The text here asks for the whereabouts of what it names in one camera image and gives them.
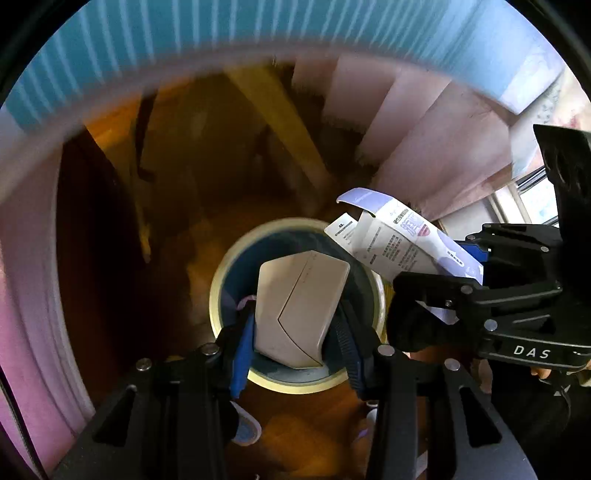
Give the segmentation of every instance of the round bin rim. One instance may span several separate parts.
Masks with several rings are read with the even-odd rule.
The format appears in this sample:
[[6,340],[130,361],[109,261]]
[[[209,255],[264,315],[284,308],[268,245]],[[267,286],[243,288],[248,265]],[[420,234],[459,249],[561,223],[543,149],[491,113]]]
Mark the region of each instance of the round bin rim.
[[[273,220],[271,222],[264,223],[262,225],[253,228],[253,230],[244,234],[240,237],[226,252],[222,261],[217,267],[215,275],[213,276],[212,286],[209,291],[209,318],[213,329],[213,334],[216,336],[222,331],[222,322],[220,319],[220,299],[222,294],[222,285],[230,267],[237,259],[238,255],[249,246],[259,241],[261,238],[270,235],[271,233],[281,232],[287,229],[314,229],[315,231],[324,232],[324,229],[328,226],[328,223],[322,220],[312,218],[282,218],[279,220]],[[378,333],[378,336],[382,335],[384,329],[384,323],[386,319],[386,302],[384,293],[384,283],[382,278],[368,267],[363,265],[363,269],[368,274],[369,278],[373,278],[374,281],[370,282],[372,290],[374,291],[374,323],[373,327]],[[250,369],[248,372],[248,379],[257,385],[273,390],[279,393],[287,394],[307,394],[316,393],[329,388],[335,387],[348,379],[347,371],[342,368],[337,373],[329,375],[322,380],[315,380],[304,384],[291,384],[287,382],[281,382],[278,380],[271,380],[265,375]]]

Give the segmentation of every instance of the window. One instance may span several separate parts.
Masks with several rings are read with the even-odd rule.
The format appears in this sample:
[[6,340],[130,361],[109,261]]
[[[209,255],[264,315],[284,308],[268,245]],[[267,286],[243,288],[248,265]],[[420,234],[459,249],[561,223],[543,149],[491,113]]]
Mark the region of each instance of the window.
[[517,183],[517,192],[531,223],[558,227],[558,206],[554,185],[550,183],[544,167],[530,173]]

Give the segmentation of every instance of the blue gripper pad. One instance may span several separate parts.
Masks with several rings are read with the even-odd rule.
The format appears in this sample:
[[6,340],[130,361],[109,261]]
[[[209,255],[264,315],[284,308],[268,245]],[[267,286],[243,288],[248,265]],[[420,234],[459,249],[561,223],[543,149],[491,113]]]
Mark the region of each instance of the blue gripper pad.
[[246,387],[248,371],[255,355],[255,313],[249,315],[242,331],[242,337],[236,349],[236,356],[232,364],[232,380],[230,382],[230,395],[238,398]]

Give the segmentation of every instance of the shoe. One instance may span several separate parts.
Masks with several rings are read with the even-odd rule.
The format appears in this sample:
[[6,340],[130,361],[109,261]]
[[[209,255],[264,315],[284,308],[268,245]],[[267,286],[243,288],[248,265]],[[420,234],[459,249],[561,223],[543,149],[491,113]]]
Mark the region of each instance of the shoe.
[[262,434],[262,427],[261,424],[258,423],[255,418],[249,414],[244,408],[240,405],[230,402],[236,411],[238,412],[238,429],[236,431],[236,436],[232,439],[234,443],[237,445],[246,447],[248,445],[252,445],[255,443],[259,438],[261,438]]

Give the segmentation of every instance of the torn cardboard packaging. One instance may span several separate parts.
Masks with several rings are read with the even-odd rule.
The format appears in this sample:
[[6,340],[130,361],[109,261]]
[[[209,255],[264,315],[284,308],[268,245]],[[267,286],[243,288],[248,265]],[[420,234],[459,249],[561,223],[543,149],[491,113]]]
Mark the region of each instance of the torn cardboard packaging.
[[[484,268],[480,262],[390,195],[357,188],[342,194],[337,202],[350,203],[363,212],[359,221],[344,213],[324,232],[384,279],[392,281],[408,271],[469,277],[482,284]],[[446,323],[456,320],[452,310],[429,311]]]

